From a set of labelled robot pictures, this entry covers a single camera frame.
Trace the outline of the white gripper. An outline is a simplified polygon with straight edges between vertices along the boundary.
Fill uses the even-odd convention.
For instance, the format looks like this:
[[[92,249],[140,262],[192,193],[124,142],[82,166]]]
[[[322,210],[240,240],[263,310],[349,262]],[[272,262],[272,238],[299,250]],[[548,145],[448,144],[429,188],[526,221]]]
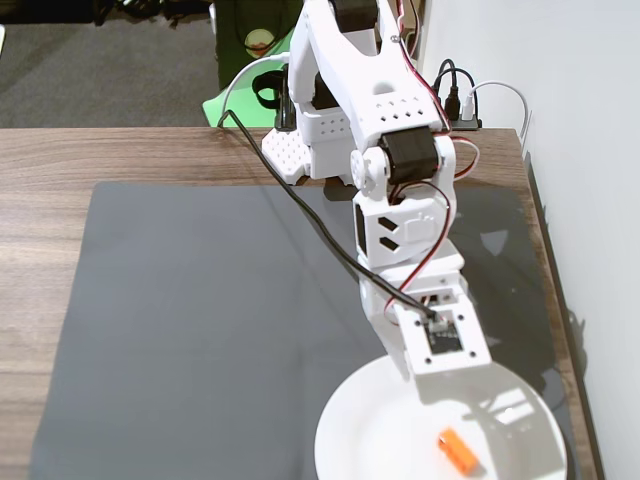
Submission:
[[[464,259],[456,247],[445,244],[423,267],[414,258],[385,267],[371,267],[364,253],[360,265],[379,275],[413,301],[408,304],[366,278],[360,280],[361,305],[401,378],[411,379],[401,328],[403,322],[440,325],[470,318],[468,284],[462,275]]]

